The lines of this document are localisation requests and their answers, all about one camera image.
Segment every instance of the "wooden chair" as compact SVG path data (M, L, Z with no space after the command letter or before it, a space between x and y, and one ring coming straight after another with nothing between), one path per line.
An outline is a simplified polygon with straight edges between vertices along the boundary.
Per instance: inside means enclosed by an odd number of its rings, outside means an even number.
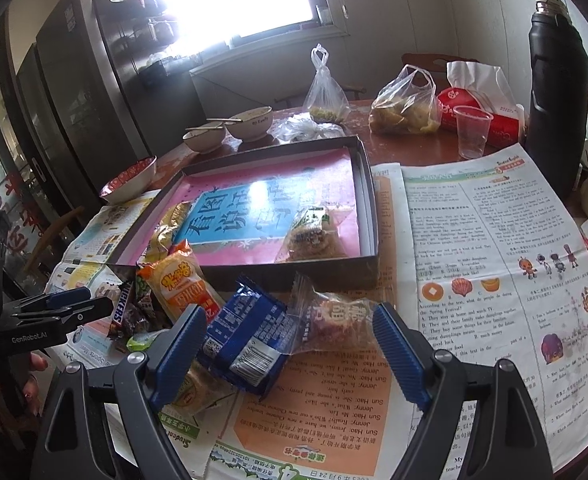
M351 92L352 94L354 94L354 99L349 99L351 101L358 101L360 99L360 95L361 94L365 94L367 93L367 89L363 88L362 86L354 86L354 85L341 85L341 89L343 89L343 92L345 92L347 94L347 92ZM293 93L292 95L288 95L286 97L281 97L278 99L274 99L274 104L279 104L282 102L285 102L285 107L286 108L292 108L292 101L296 100L296 99L301 99L301 98L305 98L306 95L308 95L309 92L309 88L301 88L299 89L297 92Z
M37 271L37 267L44 255L45 249L47 249L52 244L54 239L61 234L63 229L65 229L65 227L67 227L72 220L78 218L84 210L85 208L83 206L72 209L72 211L69 211L63 216L57 218L47 229L45 229L45 232L42 234L39 241L36 242L32 254L30 254L27 262L25 263L25 266L23 267L23 272L25 274Z
M450 61L474 61L478 62L477 59L467 59L459 56L448 56L447 54L415 54L408 52L401 56L403 65L414 65L419 68L427 70L436 83L436 93L439 94L442 90L449 88L450 82L448 81L448 69L447 65Z

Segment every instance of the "chopsticks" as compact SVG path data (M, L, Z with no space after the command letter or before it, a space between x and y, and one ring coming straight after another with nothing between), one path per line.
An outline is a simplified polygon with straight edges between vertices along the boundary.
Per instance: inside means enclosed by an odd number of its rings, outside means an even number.
M222 130L224 126L197 126L196 128L186 128L186 132L193 132L195 130Z
M207 121L223 121L224 123L243 123L245 122L243 119L210 119L207 118Z

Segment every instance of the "clear plastic cup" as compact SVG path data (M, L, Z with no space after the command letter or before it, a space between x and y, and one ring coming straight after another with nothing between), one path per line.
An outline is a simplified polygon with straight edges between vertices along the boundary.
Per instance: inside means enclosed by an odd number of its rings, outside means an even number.
M483 156L487 133L494 116L473 106L455 106L458 154L463 158Z

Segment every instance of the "blue paper sign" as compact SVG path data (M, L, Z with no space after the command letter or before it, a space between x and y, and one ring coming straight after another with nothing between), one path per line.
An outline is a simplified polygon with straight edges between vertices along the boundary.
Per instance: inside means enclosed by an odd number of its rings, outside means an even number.
M301 176L258 180L202 193L173 240L190 244L284 238L294 215L314 203Z

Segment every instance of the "blue gripper pad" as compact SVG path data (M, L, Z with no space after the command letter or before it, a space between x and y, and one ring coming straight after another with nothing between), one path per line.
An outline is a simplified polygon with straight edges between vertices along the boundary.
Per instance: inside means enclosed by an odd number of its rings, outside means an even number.
M206 329L205 311L199 306L190 305L174 327L169 332L157 336L149 348L148 366L153 365L158 358L154 391L149 396L149 403L157 412L176 397L196 352L203 344Z
M416 404L422 412L426 412L432 398L424 386L425 370L384 306L379 305L374 309L372 325L376 341L388 360L405 399Z
M92 297L90 289L86 286L79 286L78 288L72 288L71 290L64 290L52 294L45 302L45 308L48 310L58 310L68 305L75 303L81 303L81 301L87 301Z

